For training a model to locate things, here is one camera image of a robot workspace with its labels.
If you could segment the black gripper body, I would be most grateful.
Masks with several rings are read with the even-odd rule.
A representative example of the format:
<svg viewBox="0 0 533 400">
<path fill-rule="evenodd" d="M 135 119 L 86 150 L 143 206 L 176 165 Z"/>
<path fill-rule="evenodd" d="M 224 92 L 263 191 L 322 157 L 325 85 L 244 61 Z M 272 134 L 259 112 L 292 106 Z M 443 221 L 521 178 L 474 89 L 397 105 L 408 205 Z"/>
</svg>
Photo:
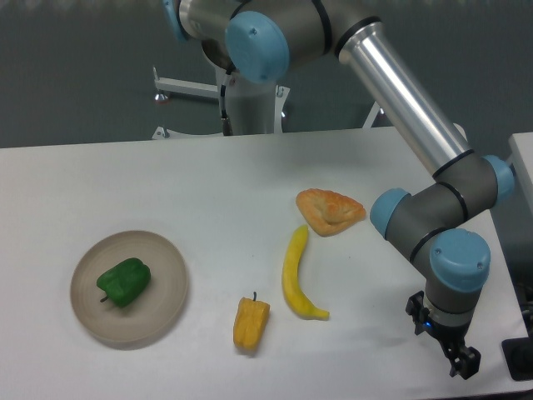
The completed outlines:
<svg viewBox="0 0 533 400">
<path fill-rule="evenodd" d="M 470 353 L 465 336 L 473 316 L 473 309 L 449 313 L 432 303 L 422 303 L 416 310 L 416 335 L 427 333 L 441 344 L 444 353 Z"/>
</svg>

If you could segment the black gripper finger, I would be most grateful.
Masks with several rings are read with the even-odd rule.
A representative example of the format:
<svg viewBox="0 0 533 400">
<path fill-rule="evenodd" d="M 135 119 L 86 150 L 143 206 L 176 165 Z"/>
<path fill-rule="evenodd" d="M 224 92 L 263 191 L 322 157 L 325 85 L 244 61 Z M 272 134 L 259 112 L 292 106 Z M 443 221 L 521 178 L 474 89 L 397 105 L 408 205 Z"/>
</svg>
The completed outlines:
<svg viewBox="0 0 533 400">
<path fill-rule="evenodd" d="M 477 374 L 481 364 L 481 353 L 474 347 L 467 347 L 464 340 L 440 341 L 441 349 L 451 364 L 450 376 L 469 379 Z"/>
<path fill-rule="evenodd" d="M 406 313 L 415 325 L 415 334 L 421 334 L 427 329 L 429 310 L 424 306 L 424 296 L 424 292 L 419 291 L 411 295 L 406 303 Z"/>
</svg>

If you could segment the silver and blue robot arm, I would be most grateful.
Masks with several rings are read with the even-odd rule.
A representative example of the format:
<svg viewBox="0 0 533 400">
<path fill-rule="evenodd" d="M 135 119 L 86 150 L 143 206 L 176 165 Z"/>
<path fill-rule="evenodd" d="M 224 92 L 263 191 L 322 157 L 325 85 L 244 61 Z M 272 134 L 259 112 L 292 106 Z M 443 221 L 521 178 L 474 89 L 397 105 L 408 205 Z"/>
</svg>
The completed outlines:
<svg viewBox="0 0 533 400">
<path fill-rule="evenodd" d="M 286 73 L 331 53 L 350 67 L 434 178 L 411 195 L 389 190 L 374 202 L 371 223 L 425 278 L 406 304 L 416 333 L 442 348 L 451 374 L 470 378 L 481 355 L 467 347 L 490 250 L 462 228 L 513 190 L 507 164 L 479 156 L 431 101 L 386 40 L 380 18 L 360 1 L 165 1 L 168 25 L 180 41 L 196 39 L 225 71 L 218 102 L 225 135 L 272 133 L 274 97 L 260 95 Z M 228 77 L 247 83 L 226 97 Z"/>
</svg>

